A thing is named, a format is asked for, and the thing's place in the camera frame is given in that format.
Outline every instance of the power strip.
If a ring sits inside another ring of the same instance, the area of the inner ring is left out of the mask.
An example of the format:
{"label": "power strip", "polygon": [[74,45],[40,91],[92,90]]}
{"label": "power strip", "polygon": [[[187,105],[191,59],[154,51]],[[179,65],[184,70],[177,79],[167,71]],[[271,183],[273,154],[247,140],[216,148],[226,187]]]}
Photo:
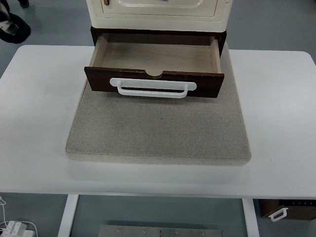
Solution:
{"label": "power strip", "polygon": [[9,221],[7,228],[2,230],[0,237],[34,237],[35,232],[26,230],[26,225],[21,222]]}

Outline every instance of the shoe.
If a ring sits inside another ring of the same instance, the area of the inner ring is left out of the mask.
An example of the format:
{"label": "shoe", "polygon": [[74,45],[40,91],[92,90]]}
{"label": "shoe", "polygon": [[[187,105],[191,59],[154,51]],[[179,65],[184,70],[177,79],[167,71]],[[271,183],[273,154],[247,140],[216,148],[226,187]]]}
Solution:
{"label": "shoe", "polygon": [[20,3],[22,8],[28,8],[30,6],[29,0],[26,0],[24,4]]}
{"label": "shoe", "polygon": [[22,43],[31,34],[31,28],[19,16],[9,14],[11,22],[18,29],[0,29],[0,39],[8,43]]}

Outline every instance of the white table leg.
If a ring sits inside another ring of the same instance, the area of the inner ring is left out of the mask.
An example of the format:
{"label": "white table leg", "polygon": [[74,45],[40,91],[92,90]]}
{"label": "white table leg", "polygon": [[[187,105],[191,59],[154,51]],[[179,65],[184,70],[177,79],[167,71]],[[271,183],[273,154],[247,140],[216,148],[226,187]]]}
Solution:
{"label": "white table leg", "polygon": [[245,214],[248,237],[259,237],[259,229],[253,199],[242,199],[243,211]]}
{"label": "white table leg", "polygon": [[69,237],[76,212],[78,197],[79,195],[68,195],[58,237]]}

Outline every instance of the speckled stone board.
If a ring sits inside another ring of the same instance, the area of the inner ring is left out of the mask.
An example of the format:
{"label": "speckled stone board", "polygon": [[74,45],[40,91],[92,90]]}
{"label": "speckled stone board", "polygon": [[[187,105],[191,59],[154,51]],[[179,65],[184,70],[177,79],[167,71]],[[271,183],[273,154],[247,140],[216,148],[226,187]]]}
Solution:
{"label": "speckled stone board", "polygon": [[217,98],[131,97],[87,83],[66,145],[70,159],[243,165],[251,158],[227,45]]}

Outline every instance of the drawer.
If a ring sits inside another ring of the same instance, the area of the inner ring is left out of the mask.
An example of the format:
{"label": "drawer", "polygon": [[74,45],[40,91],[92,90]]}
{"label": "drawer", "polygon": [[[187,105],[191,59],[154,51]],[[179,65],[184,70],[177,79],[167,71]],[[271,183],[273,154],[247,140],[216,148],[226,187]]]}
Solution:
{"label": "drawer", "polygon": [[316,200],[260,199],[261,217],[279,219],[316,219]]}
{"label": "drawer", "polygon": [[223,32],[233,0],[87,0],[95,28]]}
{"label": "drawer", "polygon": [[216,98],[220,49],[216,36],[102,33],[84,70],[94,91]]}

